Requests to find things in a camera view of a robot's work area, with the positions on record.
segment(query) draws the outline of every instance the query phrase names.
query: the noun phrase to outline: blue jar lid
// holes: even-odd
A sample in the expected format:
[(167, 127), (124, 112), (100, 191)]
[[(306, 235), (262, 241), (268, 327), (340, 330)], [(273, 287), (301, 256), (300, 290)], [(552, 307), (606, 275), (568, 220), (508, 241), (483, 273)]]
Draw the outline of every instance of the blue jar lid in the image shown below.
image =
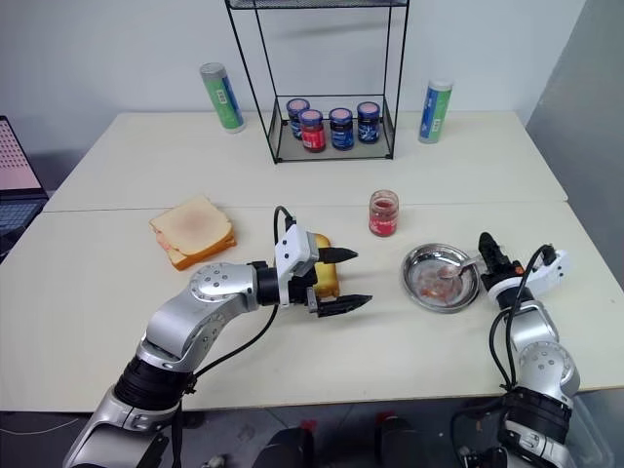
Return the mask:
[(309, 109), (310, 102), (308, 99), (304, 99), (303, 97), (295, 97), (294, 99), (289, 100), (286, 103), (286, 110), (288, 110), (289, 114), (298, 114), (302, 110)]
[(303, 125), (319, 125), (323, 120), (323, 114), (315, 109), (305, 109), (299, 112), (299, 122)]
[(358, 117), (365, 119), (374, 119), (379, 117), (379, 106), (375, 102), (360, 102), (358, 104)]
[(353, 114), (349, 109), (337, 107), (330, 111), (330, 120), (335, 124), (348, 124), (353, 120)]

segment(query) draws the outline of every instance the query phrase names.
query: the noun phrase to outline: glass jar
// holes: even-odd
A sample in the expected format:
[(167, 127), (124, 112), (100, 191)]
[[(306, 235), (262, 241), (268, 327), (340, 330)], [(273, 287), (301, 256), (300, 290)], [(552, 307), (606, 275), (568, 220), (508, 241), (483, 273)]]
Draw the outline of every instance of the glass jar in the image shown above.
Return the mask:
[(286, 103), (286, 110), (291, 120), (292, 136), (301, 139), (301, 124), (299, 123), (299, 112), (310, 108), (310, 102), (307, 99), (296, 97)]
[(331, 145), (340, 151), (353, 147), (353, 114), (337, 107), (330, 112)]
[(376, 143), (379, 139), (379, 106), (375, 102), (358, 104), (358, 140)]
[(325, 150), (323, 114), (315, 109), (307, 109), (299, 112), (298, 117), (301, 122), (303, 147), (311, 153), (320, 153)]
[(399, 222), (399, 197), (391, 190), (377, 190), (370, 196), (369, 229), (379, 237), (395, 233)]

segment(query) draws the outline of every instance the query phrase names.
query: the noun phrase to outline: laptop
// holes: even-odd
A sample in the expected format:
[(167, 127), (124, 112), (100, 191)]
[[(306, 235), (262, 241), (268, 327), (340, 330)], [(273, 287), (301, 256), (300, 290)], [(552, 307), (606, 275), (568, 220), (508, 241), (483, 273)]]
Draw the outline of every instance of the laptop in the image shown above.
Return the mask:
[(0, 262), (47, 201), (9, 119), (0, 115)]

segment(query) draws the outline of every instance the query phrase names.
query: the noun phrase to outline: cylindrical container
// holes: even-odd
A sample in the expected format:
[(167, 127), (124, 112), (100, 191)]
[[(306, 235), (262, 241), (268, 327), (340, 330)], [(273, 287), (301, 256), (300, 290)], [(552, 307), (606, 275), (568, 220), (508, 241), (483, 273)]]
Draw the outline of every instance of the cylindrical container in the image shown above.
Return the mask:
[(370, 196), (369, 229), (379, 237), (395, 233), (399, 223), (399, 197), (391, 190), (377, 190)]
[(299, 112), (310, 108), (310, 102), (307, 99), (296, 97), (286, 103), (286, 110), (291, 119), (292, 136), (301, 139), (301, 124), (299, 123)]
[(429, 80), (427, 97), (422, 109), (420, 121), (420, 135), (418, 139), (423, 143), (437, 143), (442, 132), (442, 124), (449, 107), (452, 83), (450, 81)]
[(199, 69), (204, 80), (214, 110), (226, 132), (236, 134), (245, 128), (241, 108), (236, 102), (230, 80), (227, 78), (225, 67), (221, 63), (206, 63)]
[(349, 109), (337, 107), (330, 112), (331, 145), (345, 151), (353, 147), (353, 114)]
[(379, 139), (379, 106), (370, 101), (358, 104), (358, 140), (375, 143)]
[(323, 151), (325, 149), (323, 114), (315, 109), (302, 110), (299, 112), (299, 122), (301, 122), (303, 147), (311, 153)]

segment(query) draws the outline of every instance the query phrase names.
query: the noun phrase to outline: white table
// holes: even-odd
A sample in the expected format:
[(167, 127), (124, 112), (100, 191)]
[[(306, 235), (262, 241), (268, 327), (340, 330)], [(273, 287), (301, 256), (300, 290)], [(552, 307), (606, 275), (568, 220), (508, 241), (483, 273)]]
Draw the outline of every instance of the white table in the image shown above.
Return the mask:
[(45, 207), (47, 212), (162, 209), (205, 193), (224, 207), (357, 206), (389, 188), (401, 203), (564, 201), (513, 112), (454, 112), (441, 141), (417, 141), (402, 113), (396, 159), (271, 162), (257, 114), (230, 135), (213, 113), (120, 114)]
[[(272, 210), (225, 209), (238, 247), (213, 258), (269, 259)], [(411, 248), (477, 247), (488, 230), (526, 262), (544, 242), (569, 251), (567, 281), (541, 299), (581, 373), (583, 389), (624, 385), (624, 294), (565, 203), (405, 207), (400, 229), (371, 235), (364, 207), (293, 210), (299, 223), (360, 253), (338, 265), (343, 293), (374, 299), (347, 315), (317, 319), (281, 311), (261, 341), (205, 375), (192, 409), (496, 394), (488, 353), (497, 313), (484, 294), (441, 315), (413, 304), (400, 283)], [(133, 357), (151, 314), (186, 285), (147, 221), (158, 211), (42, 214), (0, 265), (0, 410), (91, 411)], [(255, 335), (269, 310), (226, 327), (207, 361)]]

